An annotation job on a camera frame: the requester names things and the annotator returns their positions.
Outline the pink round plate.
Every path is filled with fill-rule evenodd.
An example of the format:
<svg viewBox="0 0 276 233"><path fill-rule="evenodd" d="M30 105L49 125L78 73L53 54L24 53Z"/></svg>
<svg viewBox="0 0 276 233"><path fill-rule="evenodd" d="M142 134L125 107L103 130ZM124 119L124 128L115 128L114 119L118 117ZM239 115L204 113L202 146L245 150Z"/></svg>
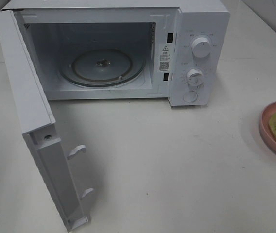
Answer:
<svg viewBox="0 0 276 233"><path fill-rule="evenodd" d="M276 139L269 127L269 120L274 113L276 113L276 102L267 105L261 112L259 117L259 132L265 144L276 154Z"/></svg>

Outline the round white door button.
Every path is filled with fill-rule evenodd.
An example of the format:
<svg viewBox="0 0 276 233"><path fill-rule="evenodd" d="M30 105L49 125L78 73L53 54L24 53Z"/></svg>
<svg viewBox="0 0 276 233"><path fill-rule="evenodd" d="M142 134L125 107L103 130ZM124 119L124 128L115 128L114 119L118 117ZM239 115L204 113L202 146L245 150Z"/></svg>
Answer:
<svg viewBox="0 0 276 233"><path fill-rule="evenodd" d="M198 94L195 91L189 91L183 95L183 101L187 103L196 102Z"/></svg>

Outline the white warning label sticker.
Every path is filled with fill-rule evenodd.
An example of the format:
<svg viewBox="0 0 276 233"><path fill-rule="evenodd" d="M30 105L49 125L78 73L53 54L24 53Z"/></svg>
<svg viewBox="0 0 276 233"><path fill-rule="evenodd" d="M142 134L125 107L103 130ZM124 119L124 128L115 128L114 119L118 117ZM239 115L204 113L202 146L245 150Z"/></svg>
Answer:
<svg viewBox="0 0 276 233"><path fill-rule="evenodd" d="M172 68L173 59L173 45L172 43L161 43L158 46L158 71L169 72Z"/></svg>

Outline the white timer knob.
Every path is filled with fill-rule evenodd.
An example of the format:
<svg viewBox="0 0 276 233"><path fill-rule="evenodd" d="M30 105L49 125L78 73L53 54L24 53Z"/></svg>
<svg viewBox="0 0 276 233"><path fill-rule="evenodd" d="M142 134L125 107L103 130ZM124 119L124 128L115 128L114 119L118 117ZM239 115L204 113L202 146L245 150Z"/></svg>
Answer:
<svg viewBox="0 0 276 233"><path fill-rule="evenodd" d="M203 72L200 69L193 68L186 74L186 82L190 86L200 86L203 83Z"/></svg>

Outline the white microwave door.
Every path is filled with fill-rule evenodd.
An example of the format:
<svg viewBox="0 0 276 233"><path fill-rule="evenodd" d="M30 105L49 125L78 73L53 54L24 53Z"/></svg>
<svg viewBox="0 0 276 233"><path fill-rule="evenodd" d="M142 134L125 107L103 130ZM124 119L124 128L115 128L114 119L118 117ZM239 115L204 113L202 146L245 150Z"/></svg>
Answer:
<svg viewBox="0 0 276 233"><path fill-rule="evenodd" d="M69 165L70 159L85 152L78 145L65 152L55 118L41 85L39 62L30 28L21 13L0 11L0 44L6 64L23 139L44 180L68 232L88 223Z"/></svg>

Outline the white microwave oven body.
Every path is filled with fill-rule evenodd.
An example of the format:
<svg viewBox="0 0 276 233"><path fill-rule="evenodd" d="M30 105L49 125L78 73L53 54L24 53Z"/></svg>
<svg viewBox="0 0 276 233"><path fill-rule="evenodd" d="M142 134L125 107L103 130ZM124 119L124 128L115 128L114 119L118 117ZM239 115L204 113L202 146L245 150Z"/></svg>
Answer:
<svg viewBox="0 0 276 233"><path fill-rule="evenodd" d="M171 106L205 105L215 78L230 13L218 0L12 0L0 11L21 13L30 28L39 62L39 79L48 100L167 98ZM205 35L211 53L197 58L192 41ZM83 87L62 77L59 51L68 44L117 42L140 47L149 58L130 82L105 88ZM172 43L172 68L159 72L158 46ZM189 70L203 72L203 83L190 86ZM183 101L189 91L196 102Z"/></svg>

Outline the upper white power knob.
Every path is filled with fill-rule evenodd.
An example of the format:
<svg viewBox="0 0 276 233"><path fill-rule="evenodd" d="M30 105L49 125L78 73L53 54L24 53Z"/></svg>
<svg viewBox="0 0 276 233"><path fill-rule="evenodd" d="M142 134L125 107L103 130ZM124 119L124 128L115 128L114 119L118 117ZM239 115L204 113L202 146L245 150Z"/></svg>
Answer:
<svg viewBox="0 0 276 233"><path fill-rule="evenodd" d="M197 58L204 58L211 53L211 40L205 36L196 37L191 43L191 51Z"/></svg>

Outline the glass microwave turntable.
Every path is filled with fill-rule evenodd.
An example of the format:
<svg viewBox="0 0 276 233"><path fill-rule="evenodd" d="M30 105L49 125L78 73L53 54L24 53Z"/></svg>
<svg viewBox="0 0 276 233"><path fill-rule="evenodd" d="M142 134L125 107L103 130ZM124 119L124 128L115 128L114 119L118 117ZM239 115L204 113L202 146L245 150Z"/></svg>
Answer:
<svg viewBox="0 0 276 233"><path fill-rule="evenodd" d="M105 88L138 77L148 58L145 49L117 42L68 44L59 51L57 66L62 77L73 84Z"/></svg>

